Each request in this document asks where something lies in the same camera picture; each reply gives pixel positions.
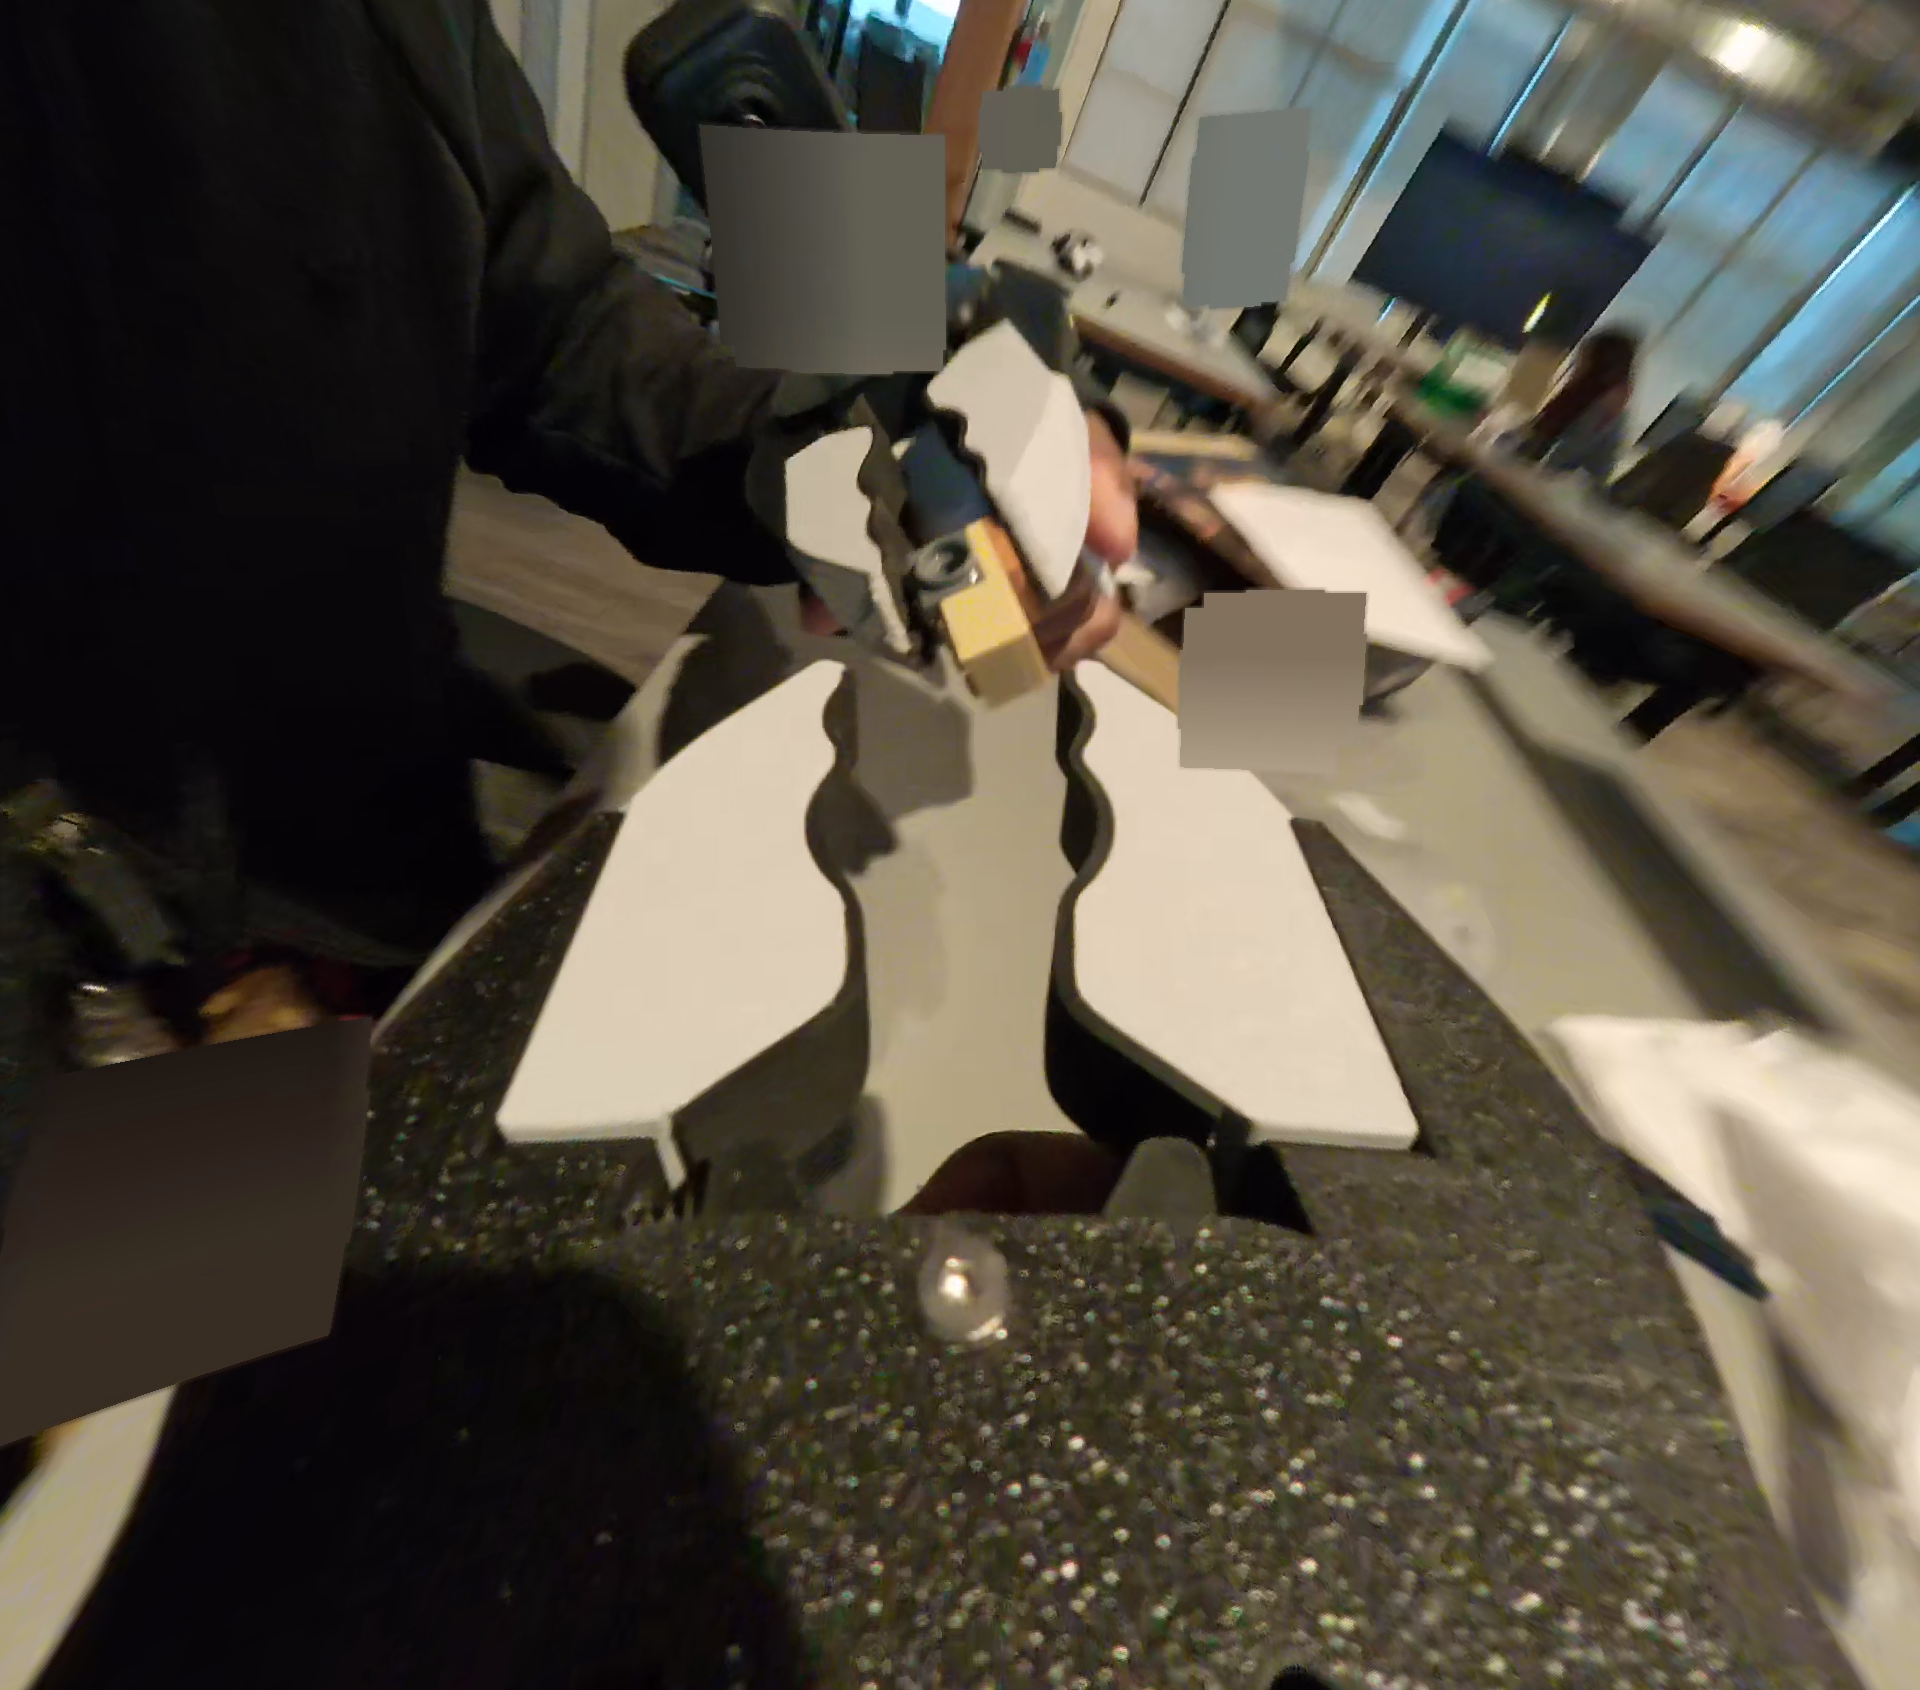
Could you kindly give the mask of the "printed cardboard box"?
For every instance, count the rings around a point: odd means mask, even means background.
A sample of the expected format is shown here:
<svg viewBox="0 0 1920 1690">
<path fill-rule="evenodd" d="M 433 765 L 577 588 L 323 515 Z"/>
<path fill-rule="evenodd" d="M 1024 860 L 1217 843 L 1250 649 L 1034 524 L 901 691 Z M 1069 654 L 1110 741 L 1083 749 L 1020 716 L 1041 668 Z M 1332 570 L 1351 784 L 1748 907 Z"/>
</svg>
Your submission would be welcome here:
<svg viewBox="0 0 1920 1690">
<path fill-rule="evenodd" d="M 1262 455 L 1228 435 L 1137 432 L 1129 471 L 1137 482 L 1137 564 L 1124 573 L 1124 593 L 1135 598 L 1137 621 L 1156 638 L 1165 638 L 1176 652 L 1188 638 L 1188 611 L 1195 611 L 1213 594 L 1285 593 L 1276 588 L 1274 573 L 1259 570 L 1259 561 L 1243 546 L 1243 539 L 1217 518 L 1207 499 L 1207 486 L 1233 480 L 1297 486 L 1285 482 Z M 1412 654 L 1366 649 L 1359 711 L 1379 716 L 1387 701 L 1405 696 L 1431 668 L 1439 664 L 1419 664 Z"/>
</svg>

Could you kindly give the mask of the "long wooden office desk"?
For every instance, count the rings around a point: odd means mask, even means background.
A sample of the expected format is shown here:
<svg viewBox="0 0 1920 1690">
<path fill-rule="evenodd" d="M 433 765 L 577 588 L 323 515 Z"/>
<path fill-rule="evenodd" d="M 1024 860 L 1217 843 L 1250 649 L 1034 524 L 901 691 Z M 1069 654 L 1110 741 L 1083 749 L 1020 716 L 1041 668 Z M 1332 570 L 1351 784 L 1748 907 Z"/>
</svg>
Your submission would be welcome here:
<svg viewBox="0 0 1920 1690">
<path fill-rule="evenodd" d="M 1405 455 L 1424 455 L 1482 482 L 1482 491 L 1509 507 L 1555 552 L 1579 561 L 1587 579 L 1606 584 L 1643 621 L 1718 649 L 1748 672 L 1794 676 L 1858 706 L 1917 711 L 1917 668 L 1890 668 L 1846 649 L 1836 635 L 1766 598 L 1740 573 L 1681 546 L 1651 524 L 1606 507 L 1569 480 L 1504 462 L 1488 435 L 1430 411 L 1413 383 L 1431 357 L 1413 353 L 1413 334 L 1383 334 L 1379 305 L 1366 305 L 1355 283 L 1295 279 L 1285 309 L 1342 335 L 1359 377 L 1383 377 L 1379 401 L 1387 429 L 1379 429 L 1363 462 L 1342 480 L 1342 498 L 1370 499 Z"/>
</svg>

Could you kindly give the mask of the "person's left forearm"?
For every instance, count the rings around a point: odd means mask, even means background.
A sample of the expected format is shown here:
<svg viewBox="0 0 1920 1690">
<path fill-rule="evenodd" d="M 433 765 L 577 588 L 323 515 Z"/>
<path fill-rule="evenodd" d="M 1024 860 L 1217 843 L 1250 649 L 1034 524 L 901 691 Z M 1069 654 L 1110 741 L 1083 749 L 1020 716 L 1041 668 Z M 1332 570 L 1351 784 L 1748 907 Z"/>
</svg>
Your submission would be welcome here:
<svg viewBox="0 0 1920 1690">
<path fill-rule="evenodd" d="M 466 462 L 604 528 L 650 570 L 797 584 L 749 507 L 749 467 L 823 378 L 746 373 L 568 183 L 539 114 L 485 120 L 489 251 Z"/>
</svg>

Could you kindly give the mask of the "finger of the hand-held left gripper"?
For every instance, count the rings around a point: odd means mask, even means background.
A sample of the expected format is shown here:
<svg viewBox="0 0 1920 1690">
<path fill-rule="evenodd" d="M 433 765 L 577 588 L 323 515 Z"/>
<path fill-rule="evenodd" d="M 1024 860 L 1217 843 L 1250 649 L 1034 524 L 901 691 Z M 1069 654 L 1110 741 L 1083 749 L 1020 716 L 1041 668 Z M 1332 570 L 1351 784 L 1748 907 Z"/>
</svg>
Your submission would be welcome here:
<svg viewBox="0 0 1920 1690">
<path fill-rule="evenodd" d="M 780 528 L 805 594 L 841 635 L 883 654 L 920 654 L 901 476 L 875 429 L 814 435 L 787 462 Z"/>
<path fill-rule="evenodd" d="M 1091 515 L 1091 455 L 1072 383 L 1000 318 L 926 377 L 921 407 L 926 537 L 996 524 L 1041 605 L 1063 605 L 1083 573 Z"/>
</svg>

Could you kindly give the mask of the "grey-topped office desk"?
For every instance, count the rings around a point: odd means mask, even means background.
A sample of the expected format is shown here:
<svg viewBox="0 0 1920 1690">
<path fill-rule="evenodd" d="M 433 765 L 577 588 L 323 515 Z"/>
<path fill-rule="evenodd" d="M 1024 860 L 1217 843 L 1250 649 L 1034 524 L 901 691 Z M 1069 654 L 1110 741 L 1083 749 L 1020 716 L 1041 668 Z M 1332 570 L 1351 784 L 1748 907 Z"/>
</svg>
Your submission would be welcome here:
<svg viewBox="0 0 1920 1690">
<path fill-rule="evenodd" d="M 1069 275 L 1046 234 L 1000 219 L 966 251 L 966 262 L 1010 262 L 1063 283 L 1077 344 L 1124 377 L 1176 383 L 1248 418 L 1283 411 L 1276 383 L 1228 334 L 1204 334 L 1170 295 L 1110 268 Z"/>
</svg>

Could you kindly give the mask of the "clear plastic parts bag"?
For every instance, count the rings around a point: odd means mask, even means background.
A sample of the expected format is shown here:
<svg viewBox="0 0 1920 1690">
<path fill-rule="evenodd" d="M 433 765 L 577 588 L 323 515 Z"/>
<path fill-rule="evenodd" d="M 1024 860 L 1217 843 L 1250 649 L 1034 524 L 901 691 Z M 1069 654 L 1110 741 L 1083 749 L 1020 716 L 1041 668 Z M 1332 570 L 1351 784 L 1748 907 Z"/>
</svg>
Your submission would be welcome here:
<svg viewBox="0 0 1920 1690">
<path fill-rule="evenodd" d="M 6 789 L 6 1051 L 117 1071 L 336 1014 L 301 958 L 248 944 L 234 885 L 169 878 L 57 781 Z"/>
</svg>

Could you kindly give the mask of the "person's left hand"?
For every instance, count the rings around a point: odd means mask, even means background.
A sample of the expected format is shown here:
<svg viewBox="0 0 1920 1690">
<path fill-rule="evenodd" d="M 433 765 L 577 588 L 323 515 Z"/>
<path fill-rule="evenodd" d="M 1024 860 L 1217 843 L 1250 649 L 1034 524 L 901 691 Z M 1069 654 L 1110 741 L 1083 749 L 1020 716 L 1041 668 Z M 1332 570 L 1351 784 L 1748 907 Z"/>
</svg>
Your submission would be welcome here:
<svg viewBox="0 0 1920 1690">
<path fill-rule="evenodd" d="M 1137 552 L 1137 486 L 1110 414 L 1083 411 L 1083 429 L 1091 467 L 1083 561 L 1069 593 L 1034 621 L 1047 672 L 1094 661 L 1129 615 L 1116 573 Z"/>
</svg>

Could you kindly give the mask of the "grey desk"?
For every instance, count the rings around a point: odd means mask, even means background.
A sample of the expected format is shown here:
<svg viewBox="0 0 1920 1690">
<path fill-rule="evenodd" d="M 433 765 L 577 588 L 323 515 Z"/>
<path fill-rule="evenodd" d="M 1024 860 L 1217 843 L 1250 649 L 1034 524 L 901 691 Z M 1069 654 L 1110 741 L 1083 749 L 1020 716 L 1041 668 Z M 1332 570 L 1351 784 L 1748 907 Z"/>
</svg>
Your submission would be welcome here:
<svg viewBox="0 0 1920 1690">
<path fill-rule="evenodd" d="M 1285 1151 L 1276 1230 L 1000 1220 L 1013 1334 L 938 1345 L 921 1234 L 616 1230 L 609 1154 L 479 1154 L 614 851 L 568 838 L 374 1071 L 347 1329 L 161 1402 L 41 1685 L 1917 1685 L 1769 1517 L 1761 1384 L 1685 1306 L 1531 1049 L 1550 1011 L 1702 1011 L 1702 911 L 1636 907 L 1555 799 L 1624 741 L 1524 741 L 1564 676 L 1430 676 L 1359 784 L 1479 891 L 1493 972 L 1383 843 L 1303 834 L 1424 1119 Z"/>
</svg>

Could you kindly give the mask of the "white paper sheet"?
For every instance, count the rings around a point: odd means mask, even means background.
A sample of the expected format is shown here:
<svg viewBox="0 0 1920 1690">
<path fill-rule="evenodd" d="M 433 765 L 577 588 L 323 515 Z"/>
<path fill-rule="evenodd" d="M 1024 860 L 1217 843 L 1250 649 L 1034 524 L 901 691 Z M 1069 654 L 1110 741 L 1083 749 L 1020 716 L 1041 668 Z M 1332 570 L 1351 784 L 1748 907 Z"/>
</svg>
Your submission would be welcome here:
<svg viewBox="0 0 1920 1690">
<path fill-rule="evenodd" d="M 1454 611 L 1370 499 L 1233 480 L 1207 486 L 1217 518 L 1276 588 L 1359 594 L 1366 649 L 1479 672 L 1493 649 Z"/>
</svg>

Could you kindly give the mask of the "large black screen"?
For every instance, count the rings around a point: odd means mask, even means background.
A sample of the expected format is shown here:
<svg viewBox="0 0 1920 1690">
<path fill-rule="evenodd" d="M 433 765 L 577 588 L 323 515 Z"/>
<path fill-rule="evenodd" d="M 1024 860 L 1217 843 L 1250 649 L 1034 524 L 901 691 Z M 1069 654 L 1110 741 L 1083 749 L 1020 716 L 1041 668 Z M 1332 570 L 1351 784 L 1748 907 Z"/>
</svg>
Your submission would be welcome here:
<svg viewBox="0 0 1920 1690">
<path fill-rule="evenodd" d="M 1531 162 L 1439 129 L 1363 245 L 1351 283 L 1424 309 L 1431 334 L 1504 348 L 1579 344 L 1658 236 L 1624 205 Z"/>
</svg>

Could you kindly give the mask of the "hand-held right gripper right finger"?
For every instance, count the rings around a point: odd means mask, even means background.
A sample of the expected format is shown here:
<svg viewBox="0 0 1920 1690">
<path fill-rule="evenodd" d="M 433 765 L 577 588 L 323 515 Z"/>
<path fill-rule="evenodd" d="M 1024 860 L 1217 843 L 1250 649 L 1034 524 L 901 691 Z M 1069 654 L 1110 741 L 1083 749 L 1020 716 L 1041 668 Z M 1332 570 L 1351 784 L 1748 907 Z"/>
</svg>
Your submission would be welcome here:
<svg viewBox="0 0 1920 1690">
<path fill-rule="evenodd" d="M 1057 996 L 1257 1143 L 1412 1151 L 1413 1109 L 1288 812 L 1181 765 L 1176 716 L 1106 664 L 1063 681 Z"/>
</svg>

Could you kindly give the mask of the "crumpled white paper bag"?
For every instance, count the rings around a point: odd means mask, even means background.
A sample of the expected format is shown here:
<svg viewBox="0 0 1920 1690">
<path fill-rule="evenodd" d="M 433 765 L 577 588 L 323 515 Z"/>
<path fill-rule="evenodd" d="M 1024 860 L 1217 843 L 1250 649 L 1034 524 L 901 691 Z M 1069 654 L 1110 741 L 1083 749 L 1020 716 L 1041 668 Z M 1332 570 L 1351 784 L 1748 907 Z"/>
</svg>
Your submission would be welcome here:
<svg viewBox="0 0 1920 1690">
<path fill-rule="evenodd" d="M 1899 1552 L 1869 1602 L 1917 1618 L 1917 1087 L 1794 1031 L 1561 1018 L 1550 1040 L 1602 1134 L 1754 1267 Z"/>
</svg>

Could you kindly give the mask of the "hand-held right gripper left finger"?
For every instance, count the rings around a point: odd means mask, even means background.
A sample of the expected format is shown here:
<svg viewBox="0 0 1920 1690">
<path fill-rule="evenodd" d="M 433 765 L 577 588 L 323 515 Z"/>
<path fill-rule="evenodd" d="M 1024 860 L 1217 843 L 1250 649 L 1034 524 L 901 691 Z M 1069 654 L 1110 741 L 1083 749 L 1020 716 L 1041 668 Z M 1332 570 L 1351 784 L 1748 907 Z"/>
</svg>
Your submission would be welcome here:
<svg viewBox="0 0 1920 1690">
<path fill-rule="evenodd" d="M 502 1143 L 638 1143 L 677 1190 L 687 1109 L 850 994 L 855 911 L 805 838 L 847 681 L 802 664 L 636 789 L 494 1109 Z"/>
</svg>

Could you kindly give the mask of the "long yellow brick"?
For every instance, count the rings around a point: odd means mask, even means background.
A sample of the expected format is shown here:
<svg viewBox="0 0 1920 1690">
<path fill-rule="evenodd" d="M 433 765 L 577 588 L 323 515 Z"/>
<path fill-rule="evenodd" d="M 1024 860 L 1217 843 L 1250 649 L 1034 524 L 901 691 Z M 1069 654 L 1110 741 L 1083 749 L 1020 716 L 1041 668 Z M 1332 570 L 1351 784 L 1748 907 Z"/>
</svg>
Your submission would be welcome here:
<svg viewBox="0 0 1920 1690">
<path fill-rule="evenodd" d="M 942 546 L 957 552 L 957 570 L 930 594 L 943 652 L 979 706 L 1020 705 L 1047 681 L 1041 649 L 1047 598 L 996 518 L 943 537 Z"/>
</svg>

